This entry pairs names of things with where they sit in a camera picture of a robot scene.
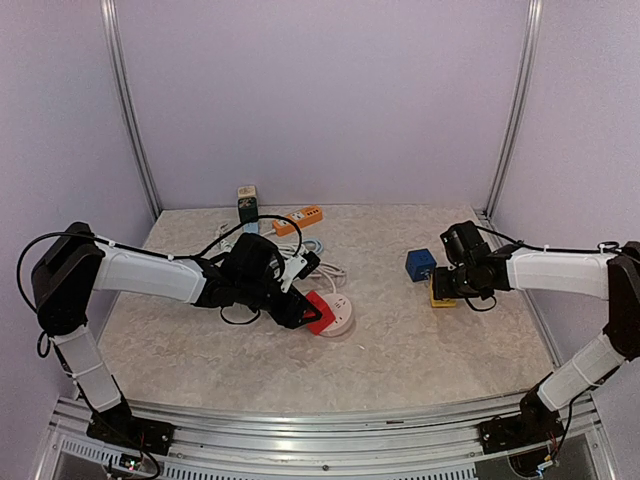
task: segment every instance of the blue cube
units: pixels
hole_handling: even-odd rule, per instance
[[[433,273],[436,268],[436,260],[426,248],[412,250],[407,253],[407,263],[405,267],[411,280],[421,282],[423,280],[429,280],[431,273]]]

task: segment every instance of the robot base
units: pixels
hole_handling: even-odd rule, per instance
[[[560,438],[564,429],[560,416],[555,413],[555,421],[549,422],[546,428],[527,429],[521,415],[498,417],[478,425],[480,443],[485,454],[504,452],[516,448],[527,447],[536,443],[547,442],[551,435]]]

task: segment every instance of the vent grille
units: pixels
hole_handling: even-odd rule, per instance
[[[62,451],[101,465],[108,465],[109,461],[111,461],[113,465],[117,465],[122,453],[122,451],[116,450],[108,445],[94,444],[86,439],[81,440],[73,437],[66,437],[63,440]],[[246,474],[238,475],[231,472],[192,467],[167,461],[164,463],[162,478],[171,480],[286,480],[293,477],[285,475],[261,475],[258,477],[246,476]],[[328,479],[330,477],[324,475],[322,478]],[[371,475],[366,478],[368,480],[478,480],[475,465],[473,464],[437,470],[425,470],[423,472],[416,472],[410,476]]]
[[[210,469],[191,467],[188,465],[179,465],[171,462],[165,463],[164,477],[171,480],[275,480],[292,478],[286,476],[268,475],[268,476],[243,476],[229,473],[215,472]],[[411,476],[387,476],[387,475],[371,475],[367,479],[379,480],[478,480],[476,477],[476,469],[473,464],[464,465],[453,468],[442,468],[438,470],[428,470],[424,472],[414,473]]]

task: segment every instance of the enclosure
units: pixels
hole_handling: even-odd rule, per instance
[[[407,252],[447,265],[440,235],[467,220],[540,246],[640,240],[640,4],[9,0],[0,25],[0,478],[103,478],[126,450],[85,435],[92,412],[34,351],[23,247],[82,221],[189,254],[239,221],[245,185],[261,214],[322,209],[302,234],[342,272],[354,324],[324,338],[92,295],[88,327],[134,413],[177,427],[161,478],[517,478],[478,423],[516,413],[602,331],[607,302],[526,290],[484,313],[435,308]],[[327,294],[325,277],[295,285]],[[639,387],[628,362],[579,397],[545,478],[638,478]]]

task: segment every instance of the yellow block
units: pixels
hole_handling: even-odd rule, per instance
[[[429,295],[431,297],[431,307],[433,308],[452,308],[457,304],[453,298],[445,298],[444,300],[433,298],[433,280],[429,280]]]

